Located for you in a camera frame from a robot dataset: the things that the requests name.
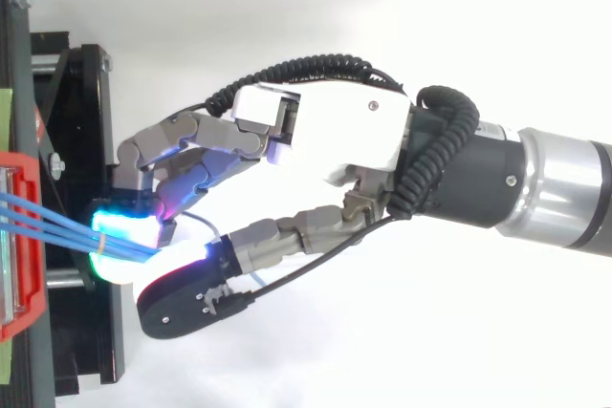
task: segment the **blue wire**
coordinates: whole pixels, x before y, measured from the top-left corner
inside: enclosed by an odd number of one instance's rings
[[[75,222],[74,220],[64,217],[63,215],[57,214],[56,212],[53,212],[52,210],[47,209],[42,205],[32,203],[31,201],[24,200],[23,198],[19,198],[18,196],[9,193],[0,193],[0,201],[6,201],[9,204],[28,209],[31,212],[36,213],[47,220],[51,220],[57,223],[58,225],[70,228],[71,230],[76,231],[77,233],[80,233],[84,236],[89,236],[97,241],[100,238],[100,233],[98,231],[94,231],[89,226],[82,225],[78,222]],[[112,242],[116,246],[132,248],[140,252],[148,253],[149,255],[154,255],[159,251],[156,248],[143,246],[141,244],[133,243],[132,241],[127,241],[125,239],[117,238],[115,236],[110,235],[106,235],[106,241],[108,243]]]
[[[51,234],[43,233],[42,231],[36,231],[34,229],[27,229],[23,226],[18,225],[10,225],[10,224],[0,224],[0,231],[7,231],[9,233],[21,234],[28,238],[38,239],[45,243],[53,244],[56,246],[62,246],[66,248],[71,248],[72,250],[78,250],[80,252],[95,252],[97,250],[96,244],[93,243],[90,247],[87,247],[83,243],[77,243],[70,239],[60,238],[57,236],[52,236]],[[112,255],[108,252],[103,252],[103,255],[118,258],[117,255]],[[142,254],[137,254],[136,252],[125,252],[125,256],[121,256],[122,260],[127,260],[130,262],[144,263],[148,260],[149,257]]]
[[[257,274],[255,271],[250,273],[250,275],[252,280],[259,284],[259,287],[266,287],[268,285],[266,284],[266,281],[264,281],[261,276],[259,276],[259,274]]]
[[[63,228],[61,226],[47,224],[40,220],[33,219],[32,217],[28,217],[26,215],[20,214],[10,209],[6,209],[5,207],[0,206],[0,215],[3,215],[14,222],[18,222],[20,224],[25,224],[28,226],[33,226],[36,228],[40,228],[48,233],[55,234],[57,236],[61,236],[68,240],[74,241],[76,243],[83,243],[87,246],[93,245],[95,248],[90,251],[97,251],[98,241],[89,238],[88,236],[83,236],[82,234],[76,233],[71,229]],[[116,257],[125,258],[126,253],[134,253],[136,250],[128,250],[125,247],[117,247],[112,242],[107,242],[105,244],[104,252],[111,255],[115,254]],[[149,258],[151,255],[143,253],[142,255]]]

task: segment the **led light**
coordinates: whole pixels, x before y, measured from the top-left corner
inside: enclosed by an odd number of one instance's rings
[[[92,229],[148,247],[157,246],[160,234],[160,224],[154,215],[134,218],[105,210],[94,214]],[[130,284],[142,270],[140,263],[118,260],[95,252],[89,254],[89,259],[96,274],[113,284]]]
[[[200,241],[184,240],[160,250],[143,265],[134,279],[134,300],[142,291],[160,277],[198,260],[207,258],[207,247]]]

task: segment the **coiled cable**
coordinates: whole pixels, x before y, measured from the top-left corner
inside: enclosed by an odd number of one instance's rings
[[[372,65],[350,54],[320,54],[301,57],[270,66],[252,75],[234,81],[217,91],[205,102],[187,107],[183,111],[207,109],[213,117],[221,117],[232,106],[236,93],[246,85],[261,81],[268,83],[297,83],[304,81],[336,79],[358,81],[370,86],[402,92],[398,84],[387,74],[373,69]]]
[[[410,220],[417,213],[445,168],[468,143],[476,131],[480,114],[463,93],[444,86],[423,88],[417,105],[444,117],[448,125],[443,133],[396,177],[396,186],[386,207],[396,220]]]

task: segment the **metal rod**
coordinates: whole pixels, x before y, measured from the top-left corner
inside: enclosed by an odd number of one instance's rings
[[[59,54],[33,54],[32,73],[34,75],[46,75],[55,72],[59,61]]]
[[[76,268],[50,269],[47,271],[47,289],[71,289],[84,287]]]

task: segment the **black panel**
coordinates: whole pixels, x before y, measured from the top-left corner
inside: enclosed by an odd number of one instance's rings
[[[43,202],[89,225],[94,202],[108,191],[113,160],[105,51],[98,45],[49,50],[60,54],[54,75],[36,75],[37,104],[50,144],[40,145],[41,162],[53,151],[66,163],[58,181],[46,174]],[[120,287],[93,276],[88,259],[62,247],[48,248],[47,268],[78,268],[86,288],[50,290],[55,391],[78,393],[78,375],[100,374],[113,383],[124,372]]]
[[[67,32],[35,32],[32,34],[32,54],[59,54],[70,48]]]

